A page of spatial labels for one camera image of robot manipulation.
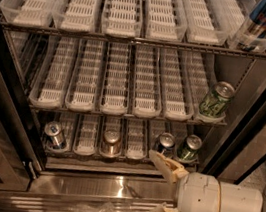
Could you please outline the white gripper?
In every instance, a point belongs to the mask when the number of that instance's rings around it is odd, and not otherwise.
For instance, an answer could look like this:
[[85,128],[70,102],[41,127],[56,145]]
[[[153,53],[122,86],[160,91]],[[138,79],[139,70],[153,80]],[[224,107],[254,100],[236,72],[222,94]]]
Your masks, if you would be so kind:
[[177,208],[164,203],[148,212],[220,212],[220,185],[213,176],[189,173],[182,164],[149,150],[149,158],[167,183],[179,181],[176,191]]

